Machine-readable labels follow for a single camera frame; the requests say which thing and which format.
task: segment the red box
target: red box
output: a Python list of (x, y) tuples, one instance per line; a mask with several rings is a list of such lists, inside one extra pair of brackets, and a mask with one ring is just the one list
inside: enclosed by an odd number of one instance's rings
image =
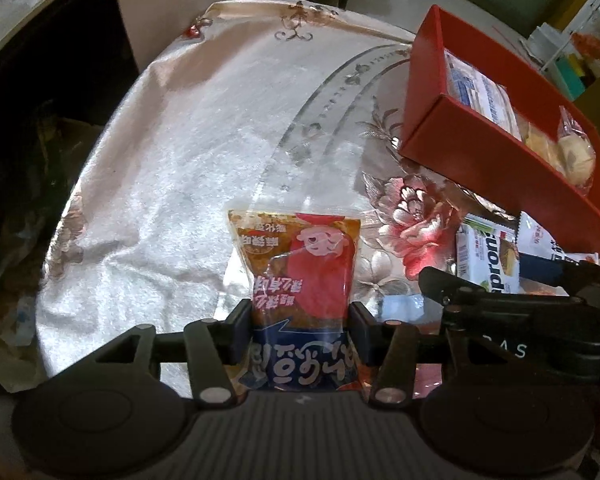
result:
[[(445, 49), (507, 89), (515, 110), (555, 139), (562, 105), (596, 150), (588, 196), (522, 142), (446, 89)], [(411, 52), (400, 154), (516, 213), (526, 211), (570, 253), (600, 254), (600, 136), (536, 70), (438, 6), (429, 9)]]

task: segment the floor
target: floor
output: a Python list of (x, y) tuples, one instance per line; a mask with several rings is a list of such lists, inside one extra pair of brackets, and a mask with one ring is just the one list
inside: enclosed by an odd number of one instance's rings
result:
[(526, 59), (518, 41), (522, 36), (491, 16), (486, 10), (482, 10), (467, 0), (348, 0), (347, 10), (367, 14), (416, 33), (429, 7), (433, 4), (438, 4), (471, 23), (509, 50)]

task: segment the silver tablecloth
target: silver tablecloth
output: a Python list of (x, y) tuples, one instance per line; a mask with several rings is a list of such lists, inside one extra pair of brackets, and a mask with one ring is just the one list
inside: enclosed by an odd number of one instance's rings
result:
[[(213, 4), (139, 77), (67, 203), (36, 309), (48, 373), (136, 324), (178, 332), (248, 296), (230, 202), (364, 216), (363, 173), (402, 174), (368, 129), (399, 130), (412, 39), (309, 2)], [(359, 253), (362, 272), (404, 278), (399, 258)], [(179, 365), (162, 380), (189, 393)]]

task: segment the metal screw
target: metal screw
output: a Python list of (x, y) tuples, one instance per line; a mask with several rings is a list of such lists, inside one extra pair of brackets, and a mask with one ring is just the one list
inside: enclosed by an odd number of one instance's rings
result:
[(229, 399), (231, 399), (231, 392), (226, 388), (220, 388), (219, 386), (205, 388), (200, 392), (200, 400), (203, 400), (207, 404), (222, 404)]
[(400, 404), (406, 398), (407, 394), (399, 388), (380, 388), (376, 392), (376, 400), (383, 404)]

